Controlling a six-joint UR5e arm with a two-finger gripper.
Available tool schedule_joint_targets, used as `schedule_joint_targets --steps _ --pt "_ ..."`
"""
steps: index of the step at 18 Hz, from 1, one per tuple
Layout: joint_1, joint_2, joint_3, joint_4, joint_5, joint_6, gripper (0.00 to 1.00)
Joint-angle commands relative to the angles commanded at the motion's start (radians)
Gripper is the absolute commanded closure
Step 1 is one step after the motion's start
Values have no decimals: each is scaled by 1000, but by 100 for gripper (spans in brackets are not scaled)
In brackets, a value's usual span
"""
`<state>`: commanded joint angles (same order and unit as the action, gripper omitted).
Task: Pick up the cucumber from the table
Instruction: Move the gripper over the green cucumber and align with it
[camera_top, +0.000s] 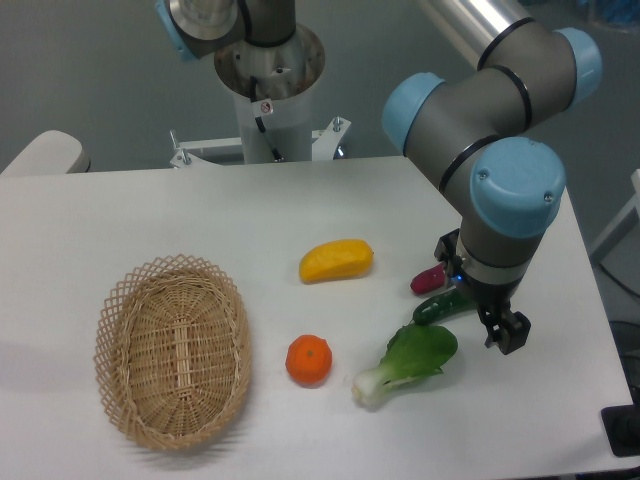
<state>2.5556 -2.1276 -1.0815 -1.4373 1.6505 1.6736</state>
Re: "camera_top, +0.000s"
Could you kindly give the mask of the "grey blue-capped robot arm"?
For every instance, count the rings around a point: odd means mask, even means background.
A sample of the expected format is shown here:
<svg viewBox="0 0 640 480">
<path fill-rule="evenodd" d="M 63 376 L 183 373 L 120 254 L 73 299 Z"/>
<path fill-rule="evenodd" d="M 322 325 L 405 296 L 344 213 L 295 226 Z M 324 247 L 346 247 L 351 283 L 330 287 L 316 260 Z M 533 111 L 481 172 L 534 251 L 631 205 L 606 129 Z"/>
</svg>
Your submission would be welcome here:
<svg viewBox="0 0 640 480">
<path fill-rule="evenodd" d="M 566 185 L 558 156 L 526 132 L 598 88 L 601 55 L 585 32 L 550 31 L 515 1 L 422 7 L 474 73 L 453 85 L 432 73 L 407 78 L 383 108 L 383 129 L 460 214 L 435 258 L 476 306 L 488 343 L 510 354 L 531 328 L 511 299 Z M 246 162 L 311 159 L 305 97 L 325 55 L 294 2 L 160 1 L 156 10 L 183 58 L 214 57 L 237 100 Z"/>
</svg>

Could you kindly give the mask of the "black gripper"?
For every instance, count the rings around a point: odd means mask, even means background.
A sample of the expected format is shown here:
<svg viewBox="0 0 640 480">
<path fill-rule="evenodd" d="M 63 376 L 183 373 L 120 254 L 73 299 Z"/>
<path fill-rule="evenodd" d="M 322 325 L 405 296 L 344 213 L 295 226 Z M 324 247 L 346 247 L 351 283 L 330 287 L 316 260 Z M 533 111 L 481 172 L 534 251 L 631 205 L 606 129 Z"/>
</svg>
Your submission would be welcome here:
<svg viewBox="0 0 640 480">
<path fill-rule="evenodd" d="M 487 331 L 485 346 L 495 345 L 503 355 L 509 355 L 526 344 L 531 322 L 520 311 L 511 309 L 511 283 L 483 282 L 461 269 L 462 259 L 456 250 L 458 239 L 458 229 L 443 235 L 434 256 L 446 273 L 452 273 L 455 288 L 478 306 L 479 319 Z"/>
</svg>

